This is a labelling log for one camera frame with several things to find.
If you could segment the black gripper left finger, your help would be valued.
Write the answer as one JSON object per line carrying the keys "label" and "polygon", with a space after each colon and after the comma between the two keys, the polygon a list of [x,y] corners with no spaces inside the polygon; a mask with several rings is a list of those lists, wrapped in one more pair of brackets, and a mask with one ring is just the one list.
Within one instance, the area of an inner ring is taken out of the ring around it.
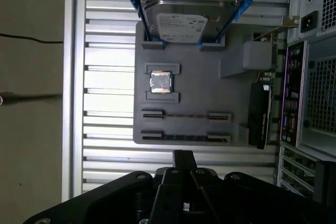
{"label": "black gripper left finger", "polygon": [[180,223],[183,213],[184,151],[173,151],[172,167],[151,176],[126,174],[30,218],[26,223]]}

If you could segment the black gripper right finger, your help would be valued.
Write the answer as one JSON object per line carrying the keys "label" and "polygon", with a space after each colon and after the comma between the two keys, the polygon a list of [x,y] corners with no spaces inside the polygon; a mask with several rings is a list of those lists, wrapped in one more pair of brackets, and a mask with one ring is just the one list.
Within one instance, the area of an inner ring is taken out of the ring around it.
{"label": "black gripper right finger", "polygon": [[192,151],[183,164],[201,193],[210,223],[335,223],[335,209],[244,173],[220,179],[200,169]]}

